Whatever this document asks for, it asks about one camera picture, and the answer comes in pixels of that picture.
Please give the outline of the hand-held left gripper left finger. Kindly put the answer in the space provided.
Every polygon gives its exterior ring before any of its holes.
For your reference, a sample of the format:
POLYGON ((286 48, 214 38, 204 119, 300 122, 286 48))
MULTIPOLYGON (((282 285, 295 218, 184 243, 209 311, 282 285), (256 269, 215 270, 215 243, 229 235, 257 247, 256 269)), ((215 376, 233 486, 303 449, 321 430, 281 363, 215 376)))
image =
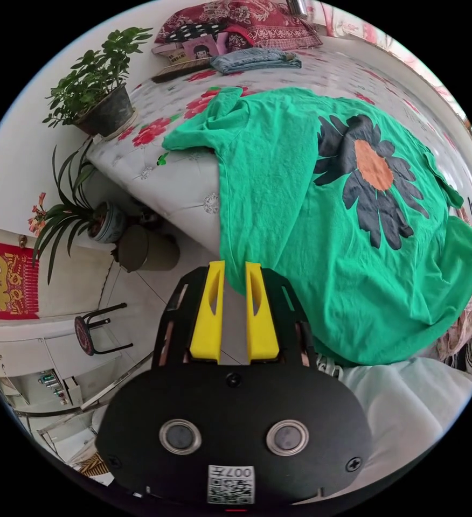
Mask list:
POLYGON ((225 262, 211 261, 190 344, 193 360, 219 362, 221 359, 224 282, 225 262))

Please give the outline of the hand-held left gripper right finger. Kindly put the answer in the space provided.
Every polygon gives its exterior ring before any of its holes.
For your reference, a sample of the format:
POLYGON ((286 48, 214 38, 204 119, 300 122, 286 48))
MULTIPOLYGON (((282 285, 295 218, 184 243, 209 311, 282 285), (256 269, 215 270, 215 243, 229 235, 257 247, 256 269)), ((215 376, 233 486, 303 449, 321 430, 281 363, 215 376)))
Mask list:
POLYGON ((259 263, 245 263, 245 286, 248 361, 275 361, 279 355, 279 343, 259 263))

